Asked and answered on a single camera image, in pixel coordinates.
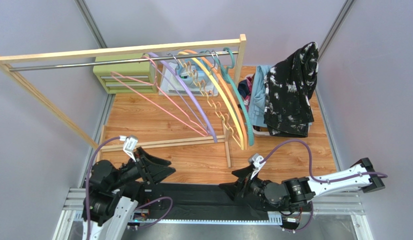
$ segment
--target pink hanger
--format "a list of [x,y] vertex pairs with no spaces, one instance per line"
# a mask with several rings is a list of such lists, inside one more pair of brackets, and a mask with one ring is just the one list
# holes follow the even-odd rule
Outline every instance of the pink hanger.
[[[162,89],[160,87],[158,87],[158,82],[157,82],[157,71],[158,71],[158,66],[156,65],[156,63],[150,59],[147,56],[143,56],[142,58],[146,58],[149,59],[149,61],[154,65],[155,67],[155,72],[154,72],[154,82],[150,83],[150,82],[145,82],[145,81],[141,81],[139,79],[133,78],[133,77],[129,77],[129,76],[123,76],[115,71],[110,72],[110,75],[113,79],[115,79],[116,81],[118,81],[119,83],[121,83],[122,85],[124,85],[125,87],[127,87],[128,89],[130,89],[131,91],[133,91],[134,93],[138,94],[140,97],[144,98],[145,100],[147,100],[148,102],[152,103],[153,105],[157,106],[158,108],[160,108],[162,111],[164,111],[165,113],[167,113],[168,115],[170,115],[171,117],[177,119],[178,121],[180,121],[182,124],[186,125],[187,127],[189,127],[190,129],[192,129],[193,131],[197,132],[198,134],[200,134],[201,136],[208,136],[208,132],[201,127],[199,124],[197,124],[196,122],[192,121],[190,116],[180,107],[177,105],[177,103],[175,103],[164,91],[162,91]],[[154,103],[153,101],[151,101],[149,98],[145,97],[143,94],[139,93],[138,91],[134,90],[132,87],[128,86],[127,84],[123,83],[121,80],[119,80],[118,78],[116,78],[114,75],[118,75],[123,79],[130,79],[145,85],[149,85],[149,86],[154,86],[155,88],[157,88],[174,106],[176,106],[186,117],[187,119],[195,124],[196,126],[198,126],[200,129],[203,130],[204,133],[196,130],[195,128],[193,128],[192,126],[190,126],[189,124],[187,124],[186,122],[184,122],[183,120],[181,120],[180,118],[176,117],[175,115],[173,115],[171,112],[165,110],[164,108],[162,108],[161,106],[159,106],[158,104]]]

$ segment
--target cable connector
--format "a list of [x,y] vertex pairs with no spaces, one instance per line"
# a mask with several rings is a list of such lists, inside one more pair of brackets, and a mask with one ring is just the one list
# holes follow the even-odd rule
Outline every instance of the cable connector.
[[261,168],[266,164],[266,162],[261,163],[264,160],[264,157],[256,153],[248,158],[248,163],[254,165],[254,171],[251,174],[251,180],[260,172]]
[[136,160],[136,157],[134,156],[134,149],[136,148],[137,143],[139,142],[139,139],[134,136],[134,135],[130,135],[129,137],[126,136],[120,136],[120,140],[122,141],[123,137],[125,137],[124,139],[124,143],[123,143],[123,148],[122,150],[132,159],[132,160]]

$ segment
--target teal hanger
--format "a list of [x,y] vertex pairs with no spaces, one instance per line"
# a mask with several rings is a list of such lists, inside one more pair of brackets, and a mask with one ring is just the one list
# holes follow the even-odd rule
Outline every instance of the teal hanger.
[[248,111],[247,108],[245,107],[244,104],[244,100],[242,99],[241,94],[238,91],[238,87],[236,86],[235,82],[232,80],[232,78],[229,75],[229,69],[232,69],[235,67],[235,57],[233,56],[233,52],[232,50],[230,50],[230,48],[225,47],[223,48],[223,51],[227,51],[231,57],[231,66],[227,66],[226,68],[222,65],[222,63],[220,62],[219,56],[216,54],[216,57],[214,56],[214,61],[218,64],[218,66],[220,67],[220,72],[221,75],[224,79],[224,81],[227,84],[230,84],[233,92],[236,94],[236,98],[240,104],[240,108],[242,109],[243,112],[243,116],[245,117],[246,120],[246,127],[248,128],[248,143],[250,146],[254,145],[254,133],[253,133],[253,125],[251,124],[250,121],[250,116],[248,115]]

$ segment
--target black patterned cloth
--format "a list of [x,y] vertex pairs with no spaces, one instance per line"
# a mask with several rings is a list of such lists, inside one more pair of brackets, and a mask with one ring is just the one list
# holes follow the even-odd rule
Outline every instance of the black patterned cloth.
[[307,137],[314,121],[309,100],[316,88],[318,57],[318,45],[311,42],[265,76],[264,123],[271,136]]

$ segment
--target blue object in basket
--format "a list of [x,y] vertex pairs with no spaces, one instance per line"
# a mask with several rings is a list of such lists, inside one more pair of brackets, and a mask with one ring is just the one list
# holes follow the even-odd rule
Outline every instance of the blue object in basket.
[[[192,60],[186,60],[187,62],[191,62],[191,70],[196,70],[197,71],[197,80],[198,81],[202,81],[205,80],[205,83],[208,84],[208,82],[210,81],[206,75],[205,72],[201,70],[201,68]],[[197,86],[193,83],[193,79],[192,77],[189,76],[189,74],[187,73],[186,69],[184,67],[180,67],[180,69],[177,69],[177,74],[180,76],[181,80],[183,80],[183,82],[186,84],[186,86],[188,86],[189,88],[197,88]]]

